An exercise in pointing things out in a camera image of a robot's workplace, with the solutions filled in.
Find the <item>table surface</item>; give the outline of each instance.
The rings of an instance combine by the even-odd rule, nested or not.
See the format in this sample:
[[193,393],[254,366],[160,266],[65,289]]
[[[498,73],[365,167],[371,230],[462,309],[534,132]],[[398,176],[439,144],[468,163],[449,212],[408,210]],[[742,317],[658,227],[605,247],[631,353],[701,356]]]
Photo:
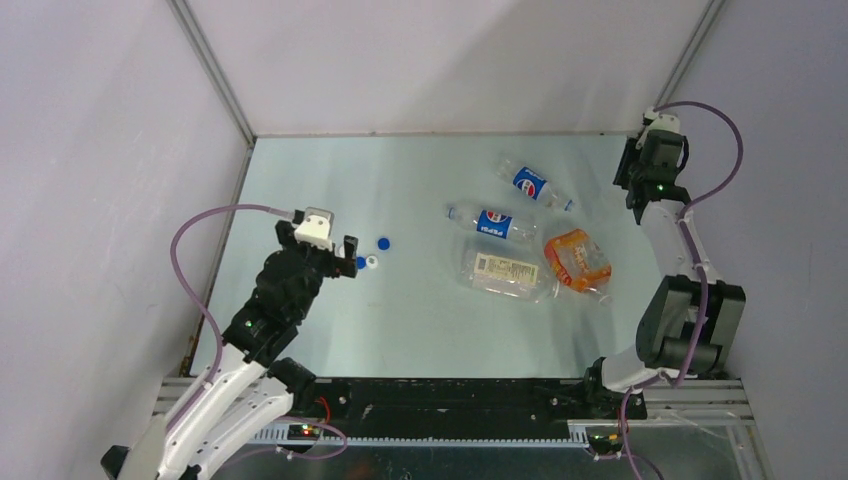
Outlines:
[[[240,203],[335,213],[332,236],[359,238],[379,267],[326,280],[299,336],[284,351],[319,376],[579,377],[599,356],[633,343],[660,281],[647,238],[612,185],[624,136],[407,136],[261,138]],[[498,155],[526,159],[576,201],[551,212],[494,174]],[[567,292],[534,304],[471,290],[457,280],[460,249],[483,235],[457,228],[446,205],[471,200],[533,216],[540,241],[580,227],[613,267],[611,307]],[[210,299],[222,330],[244,305],[277,218],[236,214]],[[387,236],[392,246],[377,249]],[[192,373],[211,362],[204,326]]]

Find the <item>white connector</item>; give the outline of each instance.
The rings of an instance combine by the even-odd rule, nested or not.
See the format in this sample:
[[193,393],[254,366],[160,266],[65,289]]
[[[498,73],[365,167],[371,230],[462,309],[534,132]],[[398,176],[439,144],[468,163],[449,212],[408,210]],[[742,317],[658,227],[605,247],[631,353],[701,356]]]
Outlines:
[[309,207],[304,211],[303,222],[294,230],[294,238],[298,242],[333,251],[333,241],[330,239],[332,230],[333,212]]
[[645,111],[644,118],[651,120],[651,123],[642,130],[639,140],[636,141],[637,150],[641,150],[642,146],[645,145],[645,139],[648,138],[648,132],[651,130],[666,130],[673,133],[680,133],[680,120],[674,115],[658,114],[653,108],[649,108]]

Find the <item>black base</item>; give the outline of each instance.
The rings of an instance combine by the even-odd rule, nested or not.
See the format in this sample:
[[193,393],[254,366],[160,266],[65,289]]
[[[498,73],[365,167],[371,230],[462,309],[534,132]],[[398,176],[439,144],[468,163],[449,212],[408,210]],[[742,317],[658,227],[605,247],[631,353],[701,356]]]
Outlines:
[[[549,440],[570,437],[568,420],[617,418],[621,394],[599,388],[599,375],[587,379],[319,378],[315,396],[350,437]],[[637,399],[627,417],[645,419]],[[292,415],[322,418],[323,406]]]

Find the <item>clear plastic bottle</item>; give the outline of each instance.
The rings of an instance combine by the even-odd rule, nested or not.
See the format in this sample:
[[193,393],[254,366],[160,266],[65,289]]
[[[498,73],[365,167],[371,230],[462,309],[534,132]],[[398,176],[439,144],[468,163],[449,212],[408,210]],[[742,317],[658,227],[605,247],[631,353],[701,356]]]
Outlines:
[[612,266],[586,232],[578,228],[554,237],[545,244],[544,252],[557,283],[591,294],[602,305],[612,302],[606,288]]
[[547,179],[522,162],[501,155],[496,170],[498,177],[515,185],[525,195],[553,210],[571,210],[574,201]]
[[518,243],[529,243],[536,238],[536,225],[532,220],[511,217],[469,202],[448,206],[448,218],[466,230]]
[[491,252],[479,242],[466,244],[459,269],[461,284],[534,303],[559,297],[567,288],[544,262],[534,260],[532,255]]

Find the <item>red wire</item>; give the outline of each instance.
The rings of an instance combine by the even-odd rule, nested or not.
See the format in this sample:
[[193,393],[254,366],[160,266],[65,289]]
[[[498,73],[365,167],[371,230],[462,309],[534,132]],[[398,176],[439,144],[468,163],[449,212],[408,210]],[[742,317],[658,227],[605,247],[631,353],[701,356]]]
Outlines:
[[332,416],[330,414],[330,404],[327,403],[327,399],[324,397],[318,397],[318,399],[315,400],[315,403],[324,405],[324,411],[327,412],[327,415],[324,417],[324,423],[330,423],[330,418],[332,418]]

